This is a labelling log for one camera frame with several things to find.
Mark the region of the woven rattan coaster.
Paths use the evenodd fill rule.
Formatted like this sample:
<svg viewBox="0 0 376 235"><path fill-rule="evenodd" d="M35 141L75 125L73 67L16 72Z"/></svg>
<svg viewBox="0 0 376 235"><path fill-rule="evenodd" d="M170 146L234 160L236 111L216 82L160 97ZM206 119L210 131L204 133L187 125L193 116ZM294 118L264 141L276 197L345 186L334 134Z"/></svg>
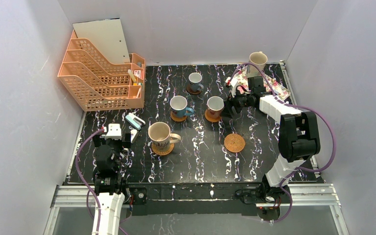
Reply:
<svg viewBox="0 0 376 235"><path fill-rule="evenodd" d="M157 146L155 146L154 144L151 145L151 148L152 148L152 151L153 151L155 154L160 155L160 156L165 156L165 155L167 155L167 154L169 154L169 153L172 152L172 150L174 149L174 144L171 143L171 144L169 145L169 148L166 149L166 150L160 150L160 149L158 149Z"/></svg>
<svg viewBox="0 0 376 235"><path fill-rule="evenodd" d="M244 138L235 133L228 134L224 139L225 148L232 153L241 152L246 145Z"/></svg>

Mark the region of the dark wooden coaster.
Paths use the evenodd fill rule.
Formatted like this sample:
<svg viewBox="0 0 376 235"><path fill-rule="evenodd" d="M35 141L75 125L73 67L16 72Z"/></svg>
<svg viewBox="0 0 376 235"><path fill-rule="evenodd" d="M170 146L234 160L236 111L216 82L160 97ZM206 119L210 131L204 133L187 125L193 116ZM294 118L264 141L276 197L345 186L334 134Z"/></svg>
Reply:
<svg viewBox="0 0 376 235"><path fill-rule="evenodd" d="M200 93L202 92L202 90L194 91L194 90L192 90L192 89L190 88L190 86L187 86L187 92L188 92L189 94L192 94L192 95L198 95L198 94L200 94Z"/></svg>

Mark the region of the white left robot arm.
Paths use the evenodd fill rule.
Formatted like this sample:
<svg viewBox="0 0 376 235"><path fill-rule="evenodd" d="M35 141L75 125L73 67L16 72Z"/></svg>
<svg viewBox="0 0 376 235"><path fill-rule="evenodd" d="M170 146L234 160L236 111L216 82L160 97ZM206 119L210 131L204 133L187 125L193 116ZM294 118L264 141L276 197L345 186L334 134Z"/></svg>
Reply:
<svg viewBox="0 0 376 235"><path fill-rule="evenodd" d="M131 145L130 137L130 134L125 134L122 139L107 134L106 130L92 137L95 146L93 235L119 234L121 207L131 198L121 169Z"/></svg>

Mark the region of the white and red mug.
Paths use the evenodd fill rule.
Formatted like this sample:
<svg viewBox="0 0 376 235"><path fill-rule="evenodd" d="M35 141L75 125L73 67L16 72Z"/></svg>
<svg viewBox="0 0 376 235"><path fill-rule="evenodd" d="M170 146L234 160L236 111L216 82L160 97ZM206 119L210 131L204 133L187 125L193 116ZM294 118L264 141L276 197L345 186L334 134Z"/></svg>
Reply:
<svg viewBox="0 0 376 235"><path fill-rule="evenodd" d="M224 109L224 100L218 96L212 96L207 101L208 117L212 120L220 120Z"/></svg>

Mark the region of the light wooden coaster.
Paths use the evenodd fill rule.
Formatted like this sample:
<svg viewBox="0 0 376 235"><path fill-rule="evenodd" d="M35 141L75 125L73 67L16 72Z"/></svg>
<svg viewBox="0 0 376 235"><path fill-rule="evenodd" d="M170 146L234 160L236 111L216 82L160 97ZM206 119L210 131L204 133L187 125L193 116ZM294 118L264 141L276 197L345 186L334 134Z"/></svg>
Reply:
<svg viewBox="0 0 376 235"><path fill-rule="evenodd" d="M216 118L213 118L210 114L210 111L209 110L206 110L205 111L205 114L204 114L206 120L208 120L209 122L212 122L212 123L215 123L215 122L219 122L221 120L221 117L218 116Z"/></svg>
<svg viewBox="0 0 376 235"><path fill-rule="evenodd" d="M187 116L177 117L173 112L170 113L171 119L175 122L183 122L187 119Z"/></svg>

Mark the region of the small grey mug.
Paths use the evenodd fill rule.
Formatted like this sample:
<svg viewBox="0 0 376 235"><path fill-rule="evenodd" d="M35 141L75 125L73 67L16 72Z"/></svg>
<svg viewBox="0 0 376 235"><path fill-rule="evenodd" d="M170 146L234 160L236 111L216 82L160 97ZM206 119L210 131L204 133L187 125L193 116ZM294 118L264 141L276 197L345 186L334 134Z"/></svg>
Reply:
<svg viewBox="0 0 376 235"><path fill-rule="evenodd" d="M191 73L188 77L188 80L189 80L188 86L190 86L192 90L197 91L197 90L204 89L204 86L202 84L203 77L200 73L198 72Z"/></svg>

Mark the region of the tall beige mug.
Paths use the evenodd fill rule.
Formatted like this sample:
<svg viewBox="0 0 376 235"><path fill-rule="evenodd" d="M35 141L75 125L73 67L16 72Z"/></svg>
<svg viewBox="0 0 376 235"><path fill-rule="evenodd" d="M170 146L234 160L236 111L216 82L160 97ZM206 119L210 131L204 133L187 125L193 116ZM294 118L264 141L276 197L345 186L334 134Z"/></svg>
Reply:
<svg viewBox="0 0 376 235"><path fill-rule="evenodd" d="M251 53L249 56L249 63L254 64L254 65L247 66L246 76L247 77L261 76L260 72L263 72L267 61L268 61L268 58L262 51Z"/></svg>

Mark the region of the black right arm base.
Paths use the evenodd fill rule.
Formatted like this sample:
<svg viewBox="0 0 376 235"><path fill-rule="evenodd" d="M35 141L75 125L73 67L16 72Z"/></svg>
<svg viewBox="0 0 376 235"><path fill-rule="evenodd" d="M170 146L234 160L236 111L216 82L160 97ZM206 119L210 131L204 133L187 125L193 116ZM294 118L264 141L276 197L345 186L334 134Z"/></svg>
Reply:
<svg viewBox="0 0 376 235"><path fill-rule="evenodd" d="M293 199L288 186L271 187L262 182L259 186L246 186L234 192L233 198L246 205L256 205L261 221L268 223L280 222L286 219L292 209ZM284 215L281 215L282 200L289 203Z"/></svg>

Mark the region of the blue patterned mug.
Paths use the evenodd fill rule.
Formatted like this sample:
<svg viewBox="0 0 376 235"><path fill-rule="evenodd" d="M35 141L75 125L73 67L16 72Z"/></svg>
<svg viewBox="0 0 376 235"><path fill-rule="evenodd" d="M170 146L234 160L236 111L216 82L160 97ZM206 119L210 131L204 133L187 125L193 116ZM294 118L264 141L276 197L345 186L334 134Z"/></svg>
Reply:
<svg viewBox="0 0 376 235"><path fill-rule="evenodd" d="M188 107L188 101L181 95L176 95L170 100L172 113L177 118L185 118L192 116L194 110Z"/></svg>

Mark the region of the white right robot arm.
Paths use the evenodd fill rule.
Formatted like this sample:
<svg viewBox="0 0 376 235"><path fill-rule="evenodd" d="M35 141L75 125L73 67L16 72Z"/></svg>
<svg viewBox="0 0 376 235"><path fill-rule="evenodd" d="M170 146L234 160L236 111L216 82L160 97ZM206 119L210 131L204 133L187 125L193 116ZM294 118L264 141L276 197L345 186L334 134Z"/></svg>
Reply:
<svg viewBox="0 0 376 235"><path fill-rule="evenodd" d="M302 112L272 95L263 85L263 77L248 78L249 91L240 92L237 79L227 78L230 89L221 116L233 118L243 108L253 107L269 115L280 125L278 156L274 166L265 174L263 181L272 188L288 184L290 174L307 159L320 152L320 139L316 114Z"/></svg>

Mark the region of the large beige floral mug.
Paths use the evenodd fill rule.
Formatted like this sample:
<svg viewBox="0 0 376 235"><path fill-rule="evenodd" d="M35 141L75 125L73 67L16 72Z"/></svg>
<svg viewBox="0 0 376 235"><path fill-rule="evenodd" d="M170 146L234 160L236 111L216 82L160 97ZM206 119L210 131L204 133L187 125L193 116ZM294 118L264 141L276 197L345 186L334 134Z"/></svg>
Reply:
<svg viewBox="0 0 376 235"><path fill-rule="evenodd" d="M179 143L182 137L172 133L170 126L165 122L155 122L148 128L148 136L152 144L160 150L166 150L171 143Z"/></svg>

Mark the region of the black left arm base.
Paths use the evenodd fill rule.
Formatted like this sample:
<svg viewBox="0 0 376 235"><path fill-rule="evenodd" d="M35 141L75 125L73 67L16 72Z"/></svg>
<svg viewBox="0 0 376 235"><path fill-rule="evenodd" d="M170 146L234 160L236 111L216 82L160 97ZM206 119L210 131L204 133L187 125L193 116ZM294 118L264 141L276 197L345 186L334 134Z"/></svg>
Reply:
<svg viewBox="0 0 376 235"><path fill-rule="evenodd" d="M128 205L129 212L132 212L135 206L143 206L147 202L147 188L129 185L124 179L116 180L115 192L124 194L124 204Z"/></svg>

